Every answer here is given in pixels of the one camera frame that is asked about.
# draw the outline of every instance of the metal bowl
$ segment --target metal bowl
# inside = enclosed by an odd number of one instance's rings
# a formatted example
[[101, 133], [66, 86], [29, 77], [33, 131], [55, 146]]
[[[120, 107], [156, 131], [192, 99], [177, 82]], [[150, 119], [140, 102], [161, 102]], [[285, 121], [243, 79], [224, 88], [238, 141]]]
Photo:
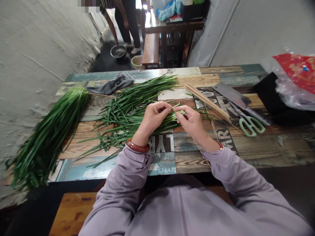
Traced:
[[111, 55], [112, 57], [116, 59], [122, 59], [126, 56], [127, 54], [127, 49], [124, 45], [115, 45], [111, 49]]

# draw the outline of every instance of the person's left hand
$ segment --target person's left hand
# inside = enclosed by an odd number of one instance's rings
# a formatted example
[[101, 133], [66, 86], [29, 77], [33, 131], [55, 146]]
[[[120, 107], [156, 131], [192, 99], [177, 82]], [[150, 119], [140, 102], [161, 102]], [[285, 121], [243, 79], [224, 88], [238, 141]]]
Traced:
[[145, 147], [150, 135], [161, 125], [171, 110], [172, 106], [162, 101], [148, 105], [144, 113], [144, 118], [131, 142], [135, 145]]
[[125, 26], [126, 29], [129, 29], [129, 22], [128, 22], [127, 19], [124, 20], [124, 26]]

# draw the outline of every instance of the sneaker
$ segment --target sneaker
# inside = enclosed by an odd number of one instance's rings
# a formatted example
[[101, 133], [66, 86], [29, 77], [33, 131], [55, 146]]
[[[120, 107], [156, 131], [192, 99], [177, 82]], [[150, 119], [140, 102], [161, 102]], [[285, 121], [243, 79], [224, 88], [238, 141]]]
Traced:
[[135, 54], [137, 54], [138, 52], [141, 52], [141, 48], [134, 48], [134, 49], [132, 49], [132, 51], [131, 51], [131, 54], [132, 55], [135, 55]]
[[133, 47], [134, 47], [134, 45], [133, 45], [132, 43], [130, 43], [130, 44], [125, 43], [124, 46], [125, 46], [126, 48], [133, 48]]

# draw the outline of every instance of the hoodie sleeve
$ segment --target hoodie sleeve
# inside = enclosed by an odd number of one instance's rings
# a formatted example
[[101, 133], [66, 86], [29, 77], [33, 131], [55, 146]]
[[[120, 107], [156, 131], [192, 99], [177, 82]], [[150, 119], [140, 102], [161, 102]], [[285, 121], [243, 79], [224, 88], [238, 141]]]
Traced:
[[259, 222], [266, 235], [268, 232], [272, 235], [306, 235], [312, 232], [303, 216], [282, 194], [229, 148], [203, 154], [211, 163], [213, 176], [223, 183], [235, 206]]
[[152, 155], [125, 146], [104, 187], [97, 193], [93, 210], [79, 236], [125, 234], [136, 213], [139, 192], [146, 182], [151, 162]]

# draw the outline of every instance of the white wall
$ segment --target white wall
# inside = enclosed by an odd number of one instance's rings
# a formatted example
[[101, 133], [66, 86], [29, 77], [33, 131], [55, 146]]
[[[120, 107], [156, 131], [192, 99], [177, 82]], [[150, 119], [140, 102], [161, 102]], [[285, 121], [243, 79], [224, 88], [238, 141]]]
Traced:
[[70, 73], [86, 72], [94, 47], [101, 46], [90, 15], [77, 4], [0, 0], [1, 159], [16, 153], [62, 81]]
[[209, 66], [239, 0], [211, 0], [203, 30], [195, 32], [188, 67]]
[[260, 63], [271, 71], [273, 55], [315, 54], [312, 0], [241, 0], [211, 66]]

